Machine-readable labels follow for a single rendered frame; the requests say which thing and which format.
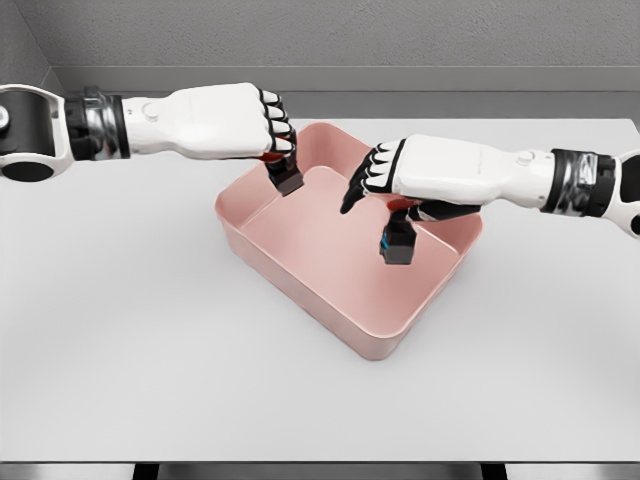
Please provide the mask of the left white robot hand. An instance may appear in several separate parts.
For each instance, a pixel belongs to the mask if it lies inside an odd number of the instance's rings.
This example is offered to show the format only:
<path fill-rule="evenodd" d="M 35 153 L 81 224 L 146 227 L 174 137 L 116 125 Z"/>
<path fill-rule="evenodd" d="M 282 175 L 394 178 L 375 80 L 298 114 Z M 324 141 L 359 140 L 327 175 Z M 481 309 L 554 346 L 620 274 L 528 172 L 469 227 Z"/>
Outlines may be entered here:
<path fill-rule="evenodd" d="M 282 97 L 252 83 L 182 89 L 163 102 L 171 149 L 188 158 L 269 161 L 295 150 Z"/>

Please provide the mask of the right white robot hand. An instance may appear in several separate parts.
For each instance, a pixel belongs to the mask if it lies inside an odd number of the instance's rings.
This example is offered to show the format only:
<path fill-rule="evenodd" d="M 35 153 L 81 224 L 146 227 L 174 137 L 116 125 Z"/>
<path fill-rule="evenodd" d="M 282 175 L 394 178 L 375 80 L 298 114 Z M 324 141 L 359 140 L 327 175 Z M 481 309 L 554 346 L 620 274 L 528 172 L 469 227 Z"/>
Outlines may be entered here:
<path fill-rule="evenodd" d="M 461 140 L 411 135 L 377 145 L 349 181 L 340 207 L 345 214 L 369 194 L 393 194 L 401 219 L 441 221 L 480 211 L 500 197 L 499 152 Z"/>

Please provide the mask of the black red industrial switch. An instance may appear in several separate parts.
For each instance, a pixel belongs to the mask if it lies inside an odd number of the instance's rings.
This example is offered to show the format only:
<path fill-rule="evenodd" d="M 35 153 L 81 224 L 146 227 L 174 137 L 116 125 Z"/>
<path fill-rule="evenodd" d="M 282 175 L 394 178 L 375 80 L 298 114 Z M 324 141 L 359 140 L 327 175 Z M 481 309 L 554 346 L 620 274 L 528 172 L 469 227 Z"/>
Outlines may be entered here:
<path fill-rule="evenodd" d="M 396 199 L 387 203 L 389 220 L 379 246 L 379 253 L 387 265 L 410 265 L 413 260 L 417 234 L 409 216 L 411 206 L 408 200 Z"/>
<path fill-rule="evenodd" d="M 276 190 L 286 197 L 304 185 L 303 174 L 297 164 L 297 153 L 265 153 L 260 157 L 268 177 Z"/>

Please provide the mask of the pink rectangular basket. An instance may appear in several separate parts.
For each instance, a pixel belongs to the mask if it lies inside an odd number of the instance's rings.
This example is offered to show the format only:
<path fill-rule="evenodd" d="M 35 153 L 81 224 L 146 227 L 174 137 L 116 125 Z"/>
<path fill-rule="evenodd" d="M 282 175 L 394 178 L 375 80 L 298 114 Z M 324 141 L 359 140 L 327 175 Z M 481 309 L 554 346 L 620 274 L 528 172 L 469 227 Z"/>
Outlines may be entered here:
<path fill-rule="evenodd" d="M 241 259 L 360 356 L 383 360 L 453 278 L 483 222 L 478 214 L 419 222 L 411 264 L 386 264 L 386 201 L 339 212 L 370 149 L 337 126 L 311 123 L 298 133 L 303 187 L 282 196 L 257 165 L 218 195 L 215 210 Z"/>

